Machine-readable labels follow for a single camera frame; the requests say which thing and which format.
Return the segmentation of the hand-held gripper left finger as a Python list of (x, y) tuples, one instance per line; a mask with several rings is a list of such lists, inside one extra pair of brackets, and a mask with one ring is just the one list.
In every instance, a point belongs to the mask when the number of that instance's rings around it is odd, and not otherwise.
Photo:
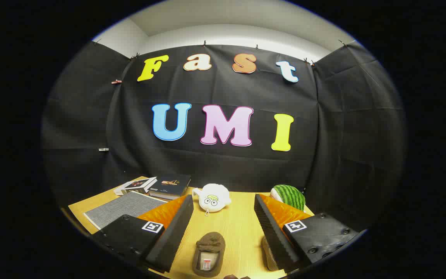
[(123, 214), (91, 239), (129, 265), (169, 272), (193, 209), (184, 195), (137, 217)]

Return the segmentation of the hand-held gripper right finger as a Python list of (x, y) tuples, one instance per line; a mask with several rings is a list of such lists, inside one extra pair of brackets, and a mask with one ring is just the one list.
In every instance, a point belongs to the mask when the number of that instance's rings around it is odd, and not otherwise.
[(305, 214), (263, 194), (256, 194), (254, 211), (276, 265), (287, 273), (308, 272), (336, 258), (364, 236), (331, 214)]

